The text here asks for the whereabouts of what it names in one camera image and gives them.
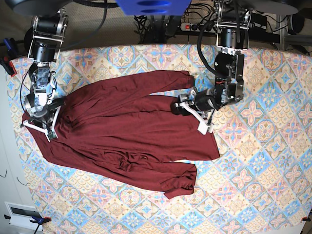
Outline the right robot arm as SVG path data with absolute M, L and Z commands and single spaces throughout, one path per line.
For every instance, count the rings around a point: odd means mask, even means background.
M 55 125 L 64 104 L 62 98 L 55 96 L 56 73 L 50 65 L 58 59 L 67 24 L 68 16 L 61 8 L 53 16 L 36 16 L 30 30 L 28 58 L 33 60 L 27 72 L 30 89 L 28 95 L 20 97 L 21 107 L 29 119 L 21 126 L 43 133 L 48 141 L 57 138 Z

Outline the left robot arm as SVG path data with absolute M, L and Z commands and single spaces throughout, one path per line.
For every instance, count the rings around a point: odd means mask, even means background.
M 215 75 L 213 88 L 198 91 L 192 87 L 171 104 L 175 115 L 193 115 L 199 122 L 198 131 L 203 135 L 213 132 L 212 118 L 215 111 L 243 98 L 244 54 L 249 45 L 251 11 L 238 5 L 236 0 L 216 0 L 215 18 L 199 30 L 197 52 L 204 66 Z M 215 29 L 219 49 L 211 67 L 201 50 L 202 38 L 207 28 Z

